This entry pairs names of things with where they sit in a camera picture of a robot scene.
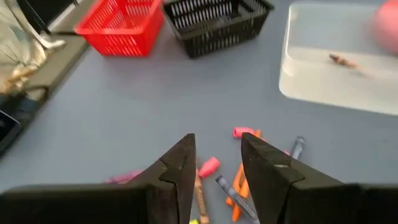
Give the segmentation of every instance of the blue table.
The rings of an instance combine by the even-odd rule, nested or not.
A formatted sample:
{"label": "blue table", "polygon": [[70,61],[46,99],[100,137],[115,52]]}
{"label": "blue table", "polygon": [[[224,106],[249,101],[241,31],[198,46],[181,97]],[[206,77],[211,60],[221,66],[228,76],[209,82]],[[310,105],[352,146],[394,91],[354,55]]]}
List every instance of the blue table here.
{"label": "blue table", "polygon": [[[168,25],[149,58],[104,58],[90,49],[0,161],[0,189],[102,182],[145,169],[186,133],[196,134],[198,157],[217,157],[219,173],[232,181],[241,161],[234,126],[261,129],[280,149],[304,136],[301,160],[343,182],[398,182],[397,117],[280,93],[291,1],[273,2],[276,10],[257,39],[196,60],[188,59]],[[213,179],[203,183],[210,218],[231,223]]]}

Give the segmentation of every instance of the red basket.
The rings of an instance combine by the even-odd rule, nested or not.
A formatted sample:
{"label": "red basket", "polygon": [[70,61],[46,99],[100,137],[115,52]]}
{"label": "red basket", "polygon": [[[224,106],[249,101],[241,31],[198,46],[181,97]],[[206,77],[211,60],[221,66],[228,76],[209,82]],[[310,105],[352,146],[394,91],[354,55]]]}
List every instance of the red basket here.
{"label": "red basket", "polygon": [[75,32],[102,55],[147,56],[163,24],[162,0],[99,0]]}

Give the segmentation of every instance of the black basket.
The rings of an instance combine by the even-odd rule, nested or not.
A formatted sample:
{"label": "black basket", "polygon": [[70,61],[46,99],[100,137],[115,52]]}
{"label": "black basket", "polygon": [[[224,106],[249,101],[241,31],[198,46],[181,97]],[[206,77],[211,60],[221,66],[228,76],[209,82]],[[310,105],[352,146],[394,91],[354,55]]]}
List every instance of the black basket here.
{"label": "black basket", "polygon": [[190,58],[253,39],[273,9],[265,0],[179,0],[164,4],[166,18]]}

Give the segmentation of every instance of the plastic basket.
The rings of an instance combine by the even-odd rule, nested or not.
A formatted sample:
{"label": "plastic basket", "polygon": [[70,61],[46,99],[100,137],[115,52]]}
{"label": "plastic basket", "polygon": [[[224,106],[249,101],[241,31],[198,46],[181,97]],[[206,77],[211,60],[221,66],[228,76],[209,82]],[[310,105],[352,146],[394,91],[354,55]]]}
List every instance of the plastic basket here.
{"label": "plastic basket", "polygon": [[100,0],[75,32],[102,55],[147,56],[163,24],[162,0]]}
{"label": "plastic basket", "polygon": [[263,0],[180,0],[163,9],[188,56],[195,58],[254,38],[274,6]]}

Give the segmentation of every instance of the white plastic container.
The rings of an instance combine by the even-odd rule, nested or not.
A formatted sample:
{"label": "white plastic container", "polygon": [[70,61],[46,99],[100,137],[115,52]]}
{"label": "white plastic container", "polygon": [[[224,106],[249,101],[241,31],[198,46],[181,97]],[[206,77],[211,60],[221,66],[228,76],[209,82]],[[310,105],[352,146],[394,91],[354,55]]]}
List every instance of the white plastic container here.
{"label": "white plastic container", "polygon": [[[373,39],[375,4],[303,1],[290,6],[280,68],[289,98],[398,114],[398,57]],[[329,54],[361,71],[334,64]]]}

